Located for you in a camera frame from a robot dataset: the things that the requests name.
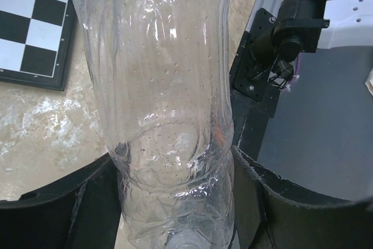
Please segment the clear crushed bottle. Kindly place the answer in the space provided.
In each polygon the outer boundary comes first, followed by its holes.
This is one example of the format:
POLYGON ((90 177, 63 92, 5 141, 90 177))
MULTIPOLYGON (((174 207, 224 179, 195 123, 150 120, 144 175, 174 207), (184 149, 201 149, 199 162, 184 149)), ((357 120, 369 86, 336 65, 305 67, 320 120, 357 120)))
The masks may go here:
POLYGON ((136 248, 227 248, 230 0, 73 0, 136 248))

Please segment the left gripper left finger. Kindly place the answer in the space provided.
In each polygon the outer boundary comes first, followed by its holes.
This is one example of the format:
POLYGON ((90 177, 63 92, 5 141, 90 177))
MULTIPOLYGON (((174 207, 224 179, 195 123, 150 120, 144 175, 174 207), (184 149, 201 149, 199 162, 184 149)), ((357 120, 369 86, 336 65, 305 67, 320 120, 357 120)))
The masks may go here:
POLYGON ((114 248, 121 215, 108 154, 53 183, 1 201, 1 248, 114 248))

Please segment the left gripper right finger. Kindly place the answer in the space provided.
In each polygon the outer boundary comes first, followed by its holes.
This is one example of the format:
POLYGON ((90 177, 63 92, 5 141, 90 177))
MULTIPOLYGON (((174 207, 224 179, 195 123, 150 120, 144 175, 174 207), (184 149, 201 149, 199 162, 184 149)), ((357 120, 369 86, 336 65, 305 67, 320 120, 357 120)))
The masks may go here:
POLYGON ((235 226, 241 248, 372 248, 372 198, 313 192, 234 156, 235 226))

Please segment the black table front rail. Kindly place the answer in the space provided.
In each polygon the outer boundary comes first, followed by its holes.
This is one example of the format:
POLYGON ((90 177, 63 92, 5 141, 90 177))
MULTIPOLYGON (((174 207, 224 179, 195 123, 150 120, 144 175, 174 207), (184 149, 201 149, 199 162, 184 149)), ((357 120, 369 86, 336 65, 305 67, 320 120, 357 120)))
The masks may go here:
POLYGON ((257 160, 269 119, 275 116, 280 90, 268 83, 269 72, 256 78, 247 73, 253 65, 251 44, 274 26, 276 18, 260 8, 244 31, 230 69, 230 99, 233 111, 233 145, 257 160))

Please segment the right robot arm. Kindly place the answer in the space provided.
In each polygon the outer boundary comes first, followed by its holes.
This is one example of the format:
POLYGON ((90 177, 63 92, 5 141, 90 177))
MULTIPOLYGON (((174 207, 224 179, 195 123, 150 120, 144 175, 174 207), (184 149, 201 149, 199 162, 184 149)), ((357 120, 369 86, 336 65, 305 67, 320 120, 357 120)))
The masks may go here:
POLYGON ((272 27, 253 40, 252 69, 318 49, 372 46, 372 0, 283 0, 272 27))

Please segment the chessboard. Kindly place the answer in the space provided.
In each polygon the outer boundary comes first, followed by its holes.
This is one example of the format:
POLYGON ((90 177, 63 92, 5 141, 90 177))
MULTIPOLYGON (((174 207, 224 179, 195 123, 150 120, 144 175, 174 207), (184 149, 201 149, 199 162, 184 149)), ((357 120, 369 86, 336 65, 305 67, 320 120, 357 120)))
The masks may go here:
POLYGON ((75 26, 72 0, 1 0, 1 81, 63 91, 75 26))

